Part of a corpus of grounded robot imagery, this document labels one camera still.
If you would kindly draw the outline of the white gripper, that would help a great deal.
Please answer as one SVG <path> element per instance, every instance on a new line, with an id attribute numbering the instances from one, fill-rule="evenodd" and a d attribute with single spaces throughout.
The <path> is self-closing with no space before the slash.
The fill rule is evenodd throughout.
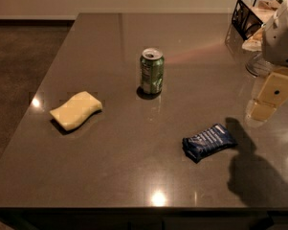
<path id="1" fill-rule="evenodd" d="M 267 21 L 262 35 L 262 55 L 275 64 L 288 66 L 288 0 Z M 249 116 L 267 121 L 288 100 L 288 67 L 279 67 L 264 80 L 250 105 Z"/>

